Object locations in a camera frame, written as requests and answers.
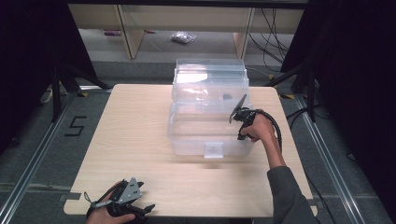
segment clear plastic container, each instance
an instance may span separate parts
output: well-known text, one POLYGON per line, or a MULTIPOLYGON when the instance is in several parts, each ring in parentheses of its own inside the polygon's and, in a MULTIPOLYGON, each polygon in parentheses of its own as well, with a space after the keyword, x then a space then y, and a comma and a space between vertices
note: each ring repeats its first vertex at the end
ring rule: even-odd
POLYGON ((249 139, 237 140, 241 122, 229 123, 233 109, 247 93, 242 60, 177 60, 168 137, 177 155, 222 158, 247 155, 249 139))

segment stacked plastic bin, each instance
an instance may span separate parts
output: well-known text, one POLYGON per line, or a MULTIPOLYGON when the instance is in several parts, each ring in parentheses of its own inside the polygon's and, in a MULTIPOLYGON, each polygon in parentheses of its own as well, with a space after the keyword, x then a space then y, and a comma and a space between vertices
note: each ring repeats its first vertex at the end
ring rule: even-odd
POLYGON ((244 106, 253 108, 242 60, 177 60, 168 124, 174 152, 205 158, 247 155, 253 144, 237 140, 242 123, 229 122, 245 93, 244 106))

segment wooden table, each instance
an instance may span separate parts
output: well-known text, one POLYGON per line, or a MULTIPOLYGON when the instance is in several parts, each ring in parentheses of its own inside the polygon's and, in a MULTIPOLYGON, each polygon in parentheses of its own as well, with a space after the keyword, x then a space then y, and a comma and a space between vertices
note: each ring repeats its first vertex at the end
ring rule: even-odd
MULTIPOLYGON (((71 192, 86 191, 97 200, 116 182, 134 176, 145 183, 143 197, 134 205, 155 203, 150 216, 271 217, 269 166, 262 144, 255 144, 246 157, 175 155, 166 135, 171 91, 170 85, 120 84, 113 89, 71 192)), ((284 159, 303 195, 313 199, 276 90, 249 91, 254 107, 277 121, 284 159)), ((64 211, 82 215, 88 207, 81 195, 67 200, 64 211)))

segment wire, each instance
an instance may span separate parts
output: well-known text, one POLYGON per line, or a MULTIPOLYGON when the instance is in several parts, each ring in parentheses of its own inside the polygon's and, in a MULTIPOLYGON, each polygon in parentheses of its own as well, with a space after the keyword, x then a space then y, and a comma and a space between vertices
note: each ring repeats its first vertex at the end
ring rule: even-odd
MULTIPOLYGON (((249 113, 249 114, 250 114, 250 113, 254 113, 254 116, 255 116, 256 114, 261 114, 261 115, 265 116, 267 119, 269 119, 269 120, 271 121, 271 123, 273 124, 274 129, 275 129, 275 131, 276 131, 276 137, 277 137, 277 142, 279 143, 279 149, 280 149, 280 151, 282 151, 282 132, 280 131, 279 125, 276 123, 276 120, 275 120, 270 114, 268 114, 267 112, 263 111, 262 109, 243 109, 243 110, 240 110, 240 111, 243 111, 244 113, 249 113)), ((250 124, 248 124, 247 126, 244 126, 244 125, 247 124, 247 121, 249 120, 249 118, 251 118, 251 116, 248 115, 248 116, 246 116, 244 119, 240 119, 241 117, 238 116, 239 113, 240 113, 240 112, 237 112, 237 113, 235 114, 235 117, 233 117, 233 119, 239 120, 239 121, 243 121, 243 122, 244 122, 244 124, 241 126, 241 129, 239 130, 239 133, 240 133, 241 130, 242 130, 242 128, 251 125, 251 123, 250 123, 250 124)))
POLYGON ((326 201, 321 196, 318 188, 314 185, 314 183, 312 182, 311 178, 309 178, 309 175, 306 173, 305 168, 303 168, 303 169, 304 169, 304 173, 305 173, 306 179, 309 181, 309 183, 311 184, 312 188, 314 188, 314 190, 317 192, 321 202, 323 203, 324 208, 327 210, 327 212, 329 213, 330 218, 332 219, 332 223, 335 224, 336 222, 335 222, 334 216, 332 215, 332 211, 330 211, 329 206, 327 205, 326 201))
POLYGON ((114 185, 113 187, 111 187, 111 188, 110 188, 108 191, 106 191, 106 193, 105 193, 102 197, 100 197, 100 199, 98 199, 96 202, 92 202, 91 199, 90 199, 90 197, 88 196, 88 193, 87 193, 87 192, 84 192, 85 200, 87 200, 90 204, 99 203, 99 202, 101 202, 108 194, 110 194, 114 189, 119 188, 121 185, 122 185, 122 182, 120 182, 120 183, 114 185))
MULTIPOLYGON (((319 107, 319 106, 322 106, 322 104, 314 105, 314 107, 319 107)), ((290 115, 286 116, 286 119, 289 119, 289 118, 295 116, 295 117, 293 118, 291 124, 290 124, 290 129, 292 128, 294 121, 297 120, 297 118, 300 117, 300 115, 302 115, 302 114, 303 114, 304 112, 306 112, 307 110, 308 110, 308 108, 305 107, 305 108, 299 109, 299 110, 297 110, 297 111, 291 113, 290 115)), ((332 219, 332 223, 335 224, 336 222, 335 222, 334 216, 332 215, 332 211, 330 210, 330 208, 329 208, 329 206, 327 205, 326 201, 325 201, 325 200, 323 199, 323 197, 321 196, 321 194, 320 194, 318 188, 315 186, 315 184, 312 182, 311 178, 310 178, 310 177, 308 176, 308 174, 306 173, 306 170, 305 170, 304 167, 303 167, 303 169, 304 169, 304 173, 305 173, 306 179, 309 181, 309 183, 311 184, 311 186, 312 186, 312 187, 314 188, 314 190, 317 192, 317 194, 318 194, 318 196, 319 196, 319 198, 320 198, 320 200, 321 200, 323 206, 325 207, 325 209, 327 210, 327 212, 328 212, 330 218, 332 219)))
POLYGON ((284 59, 283 56, 286 56, 285 50, 289 50, 289 49, 288 49, 284 44, 282 44, 282 43, 279 41, 279 39, 277 38, 277 31, 276 31, 276 9, 273 8, 273 22, 272 22, 272 25, 270 24, 270 22, 268 21, 267 17, 265 16, 265 13, 264 13, 263 8, 262 8, 262 15, 264 16, 265 21, 267 22, 268 27, 270 28, 270 34, 269 34, 269 36, 268 36, 268 39, 265 39, 263 35, 262 35, 262 37, 267 41, 267 43, 270 43, 271 35, 273 35, 273 36, 274 36, 274 39, 276 40, 277 46, 275 46, 275 45, 273 45, 273 44, 271 44, 271 45, 273 45, 274 47, 276 47, 276 48, 279 49, 280 56, 282 57, 282 59, 284 59))
POLYGON ((172 59, 168 58, 168 57, 165 55, 165 53, 164 53, 160 48, 158 48, 149 38, 147 38, 147 41, 150 43, 150 45, 151 45, 152 47, 154 47, 156 50, 158 50, 158 51, 161 53, 161 55, 162 55, 166 60, 168 60, 168 61, 171 62, 171 63, 174 63, 174 62, 175 62, 175 60, 172 60, 172 59))
POLYGON ((277 60, 279 63, 283 63, 283 61, 279 58, 277 58, 275 56, 275 54, 271 53, 270 51, 268 51, 265 47, 263 48, 260 44, 257 43, 257 41, 253 38, 253 36, 251 34, 249 34, 251 40, 253 41, 253 43, 256 45, 256 47, 258 49, 260 49, 261 51, 263 51, 264 53, 268 54, 269 56, 271 56, 272 58, 274 58, 275 60, 277 60))
POLYGON ((267 75, 267 74, 265 74, 264 72, 262 72, 262 71, 260 71, 259 69, 256 69, 256 68, 250 68, 250 67, 246 67, 246 69, 247 70, 253 70, 253 71, 256 71, 256 72, 258 72, 258 73, 260 73, 260 74, 262 74, 262 75, 264 75, 264 76, 267 76, 267 77, 269 77, 270 75, 267 75))

